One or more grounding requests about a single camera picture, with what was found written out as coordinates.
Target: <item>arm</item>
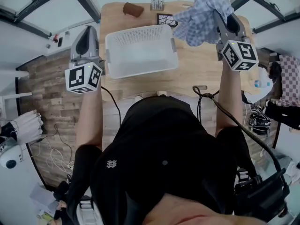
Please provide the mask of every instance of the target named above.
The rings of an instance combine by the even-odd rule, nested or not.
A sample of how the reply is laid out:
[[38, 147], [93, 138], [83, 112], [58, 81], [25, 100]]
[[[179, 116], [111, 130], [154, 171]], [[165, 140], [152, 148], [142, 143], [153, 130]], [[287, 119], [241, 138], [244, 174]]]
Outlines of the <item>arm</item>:
[[101, 86], [84, 94], [77, 124], [77, 147], [85, 144], [102, 147], [103, 110]]
[[[237, 71], [232, 71], [224, 60], [218, 102], [228, 112], [230, 112], [239, 123], [242, 123], [243, 109], [240, 73]], [[234, 121], [232, 121], [229, 117], [222, 113], [222, 111], [217, 109], [216, 136], [222, 129], [235, 126], [236, 124], [234, 123]]]

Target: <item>wooden tabletop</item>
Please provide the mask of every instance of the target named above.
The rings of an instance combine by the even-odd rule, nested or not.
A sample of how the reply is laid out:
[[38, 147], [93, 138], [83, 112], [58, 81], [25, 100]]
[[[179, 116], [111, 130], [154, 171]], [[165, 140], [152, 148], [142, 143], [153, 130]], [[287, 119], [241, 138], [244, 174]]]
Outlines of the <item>wooden tabletop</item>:
[[[192, 2], [175, 1], [166, 2], [163, 12], [150, 11], [150, 4], [137, 4], [145, 8], [138, 18], [123, 14], [124, 3], [107, 3], [102, 7], [99, 53], [102, 59], [105, 56], [105, 37], [107, 34], [142, 26], [156, 25], [156, 14], [175, 14], [193, 5]], [[252, 43], [252, 31], [245, 17], [238, 16], [245, 26], [246, 34]], [[128, 78], [112, 79], [108, 74], [105, 62], [106, 75], [101, 78], [102, 86], [107, 88], [116, 100], [127, 98], [134, 94], [148, 91], [169, 91], [191, 97], [197, 96], [192, 86], [207, 87], [202, 92], [214, 93], [219, 90], [222, 74], [222, 62], [217, 59], [216, 45], [203, 43], [199, 47], [190, 47], [185, 41], [175, 39], [179, 68], [175, 70], [162, 71], [151, 74], [138, 75]], [[240, 72], [242, 90], [251, 94], [258, 93], [254, 87], [254, 80], [258, 79], [258, 67], [249, 72]], [[104, 101], [110, 101], [110, 96], [104, 91]]]

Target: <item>white plastic basket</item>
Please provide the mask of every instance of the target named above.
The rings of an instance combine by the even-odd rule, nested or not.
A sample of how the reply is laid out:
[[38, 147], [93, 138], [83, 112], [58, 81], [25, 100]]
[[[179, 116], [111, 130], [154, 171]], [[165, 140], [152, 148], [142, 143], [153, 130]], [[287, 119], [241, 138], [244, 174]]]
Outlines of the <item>white plastic basket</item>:
[[113, 79], [178, 68], [172, 29], [154, 25], [107, 34], [106, 59]]

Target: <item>wire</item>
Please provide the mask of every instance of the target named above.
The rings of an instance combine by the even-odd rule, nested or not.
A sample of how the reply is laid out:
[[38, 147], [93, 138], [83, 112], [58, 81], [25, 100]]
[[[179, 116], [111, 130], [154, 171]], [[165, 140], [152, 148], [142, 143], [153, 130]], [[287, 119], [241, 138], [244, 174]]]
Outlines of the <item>wire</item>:
[[271, 2], [270, 2], [270, 5], [271, 5], [272, 7], [274, 7], [274, 8], [277, 7], [278, 11], [280, 11], [279, 7], [278, 7], [275, 3], [271, 3]]
[[113, 100], [113, 103], [115, 104], [115, 106], [116, 106], [116, 108], [118, 109], [118, 112], [119, 112], [119, 123], [120, 123], [120, 127], [121, 127], [121, 112], [120, 112], [120, 109], [119, 109], [119, 107], [118, 107], [116, 101], [115, 101], [114, 98], [113, 98], [113, 95], [112, 95], [112, 94], [110, 93], [110, 91], [107, 90], [105, 87], [102, 87], [102, 86], [101, 86], [101, 88], [102, 88], [103, 90], [107, 91], [109, 95], [111, 95], [112, 100]]
[[244, 124], [243, 124], [243, 126], [245, 126], [246, 117], [247, 117], [247, 103], [245, 103], [245, 109], [246, 109], [246, 115], [245, 115], [245, 119], [244, 119]]
[[[72, 174], [71, 172], [68, 172], [68, 171], [65, 169], [64, 165], [66, 165], [66, 166], [68, 167], [68, 165], [70, 165], [70, 163], [72, 163], [72, 162], [74, 162], [74, 161], [70, 162], [68, 165], [67, 165], [66, 163], [64, 163], [64, 162], [63, 162], [63, 155], [62, 155], [62, 153], [61, 153], [60, 151], [58, 151], [56, 148], [52, 148], [52, 147], [51, 147], [51, 144], [50, 144], [49, 141], [48, 141], [48, 139], [46, 139], [46, 141], [48, 142], [49, 147], [50, 147], [50, 149], [51, 149], [50, 155], [49, 155], [49, 157], [46, 159], [46, 164], [47, 164], [47, 166], [50, 167], [51, 169], [53, 169], [53, 168], [54, 168], [53, 165], [56, 165], [61, 171], [65, 172], [65, 173], [67, 173], [67, 174]], [[59, 152], [59, 154], [60, 154], [60, 156], [61, 156], [61, 159], [60, 159], [60, 160], [59, 160], [58, 158], [56, 158], [56, 157], [52, 157], [52, 152], [53, 152], [53, 151]], [[49, 166], [49, 164], [48, 164], [48, 159], [51, 159], [51, 161], [52, 161], [52, 166]], [[55, 159], [57, 159], [57, 160], [60, 162], [60, 165], [61, 165], [62, 168], [56, 164], [56, 162], [54, 161]]]
[[32, 158], [32, 157], [37, 157], [38, 155], [40, 155], [40, 153], [41, 153], [41, 144], [40, 143], [38, 143], [38, 147], [39, 147], [39, 152], [38, 152], [38, 154], [37, 155], [33, 155], [33, 156], [30, 156], [30, 158]]
[[29, 147], [31, 147], [31, 146], [32, 146], [33, 144], [35, 144], [35, 143], [39, 143], [39, 142], [43, 141], [43, 140], [44, 140], [45, 138], [47, 138], [47, 137], [53, 137], [53, 136], [57, 135], [58, 130], [57, 130], [57, 129], [55, 129], [55, 130], [56, 130], [56, 133], [55, 133], [55, 134], [53, 134], [53, 135], [48, 135], [48, 136], [46, 136], [46, 137], [43, 137], [43, 138], [40, 138], [40, 139], [36, 140], [34, 143], [30, 144], [28, 147], [24, 148], [22, 151], [28, 149]]
[[55, 134], [53, 134], [53, 135], [48, 135], [48, 136], [46, 136], [46, 137], [43, 137], [43, 138], [38, 139], [38, 140], [35, 141], [34, 143], [30, 144], [28, 147], [24, 148], [22, 151], [28, 149], [29, 147], [31, 147], [31, 146], [32, 146], [33, 144], [35, 144], [35, 143], [39, 143], [39, 142], [43, 141], [43, 140], [44, 140], [45, 138], [47, 138], [47, 137], [53, 137], [53, 136], [55, 136], [55, 135], [58, 134], [59, 137], [60, 137], [60, 141], [61, 141], [63, 144], [67, 145], [67, 146], [70, 148], [70, 150], [71, 150], [71, 157], [70, 157], [70, 163], [71, 163], [72, 155], [73, 155], [73, 150], [72, 150], [72, 148], [71, 148], [71, 146], [70, 146], [69, 144], [65, 143], [65, 142], [62, 140], [62, 138], [61, 138], [61, 136], [60, 136], [60, 132], [59, 132], [58, 129], [57, 129], [56, 123], [54, 124], [54, 129], [55, 129], [55, 131], [56, 131]]
[[56, 133], [58, 133], [58, 136], [60, 137], [61, 142], [62, 142], [63, 144], [65, 144], [65, 145], [67, 145], [67, 146], [70, 148], [70, 150], [71, 150], [70, 163], [71, 163], [72, 155], [73, 155], [73, 150], [72, 150], [72, 148], [71, 148], [71, 146], [70, 146], [69, 144], [65, 143], [65, 142], [61, 139], [61, 136], [60, 136], [60, 133], [59, 133], [59, 131], [58, 131], [58, 129], [57, 129], [56, 123], [54, 124], [54, 129], [56, 130]]
[[[197, 87], [197, 86], [193, 86], [193, 91], [199, 95], [199, 98], [201, 97], [205, 97], [205, 98], [209, 98], [211, 99], [215, 105], [218, 107], [218, 109], [220, 111], [222, 111], [225, 115], [227, 115], [232, 121], [234, 121], [238, 127], [240, 127], [250, 138], [252, 138], [256, 143], [258, 143], [262, 148], [264, 148], [271, 156], [273, 162], [274, 162], [274, 166], [277, 170], [277, 172], [280, 172], [281, 171], [281, 167], [280, 167], [280, 164], [277, 160], [277, 158], [275, 157], [274, 153], [271, 151], [271, 149], [268, 147], [267, 144], [265, 144], [262, 140], [260, 140], [258, 137], [256, 137], [255, 135], [253, 135], [248, 129], [244, 128], [237, 120], [236, 118], [230, 113], [228, 112], [226, 109], [223, 108], [222, 105], [220, 105], [215, 99], [214, 99], [214, 96], [210, 93], [204, 93], [204, 94], [201, 94], [200, 92], [200, 89]], [[282, 176], [282, 181], [284, 184], [286, 184], [286, 181], [284, 179], [284, 177]]]
[[[216, 96], [218, 93], [220, 92], [220, 90], [218, 90], [217, 92], [215, 92], [213, 94], [213, 96]], [[199, 97], [199, 100], [198, 100], [198, 105], [197, 105], [197, 119], [199, 120], [200, 124], [202, 123], [201, 122], [201, 99], [202, 97]]]

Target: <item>white wall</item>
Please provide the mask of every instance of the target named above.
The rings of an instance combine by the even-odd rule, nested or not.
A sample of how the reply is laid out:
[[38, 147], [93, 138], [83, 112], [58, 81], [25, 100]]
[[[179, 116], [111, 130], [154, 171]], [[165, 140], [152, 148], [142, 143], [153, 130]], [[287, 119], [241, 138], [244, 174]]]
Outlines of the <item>white wall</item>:
[[300, 59], [299, 31], [300, 19], [255, 34], [255, 45]]
[[[15, 85], [9, 85], [4, 94], [14, 94]], [[16, 100], [6, 101], [6, 112], [8, 119], [18, 117]], [[0, 222], [4, 225], [34, 225], [37, 224], [36, 208], [29, 195], [34, 186], [40, 180], [27, 150], [23, 151], [24, 161], [13, 169], [0, 166]]]
[[[0, 71], [15, 70], [16, 67], [40, 55], [46, 55], [48, 39], [20, 28], [0, 22]], [[15, 78], [1, 75], [0, 91], [14, 82]]]

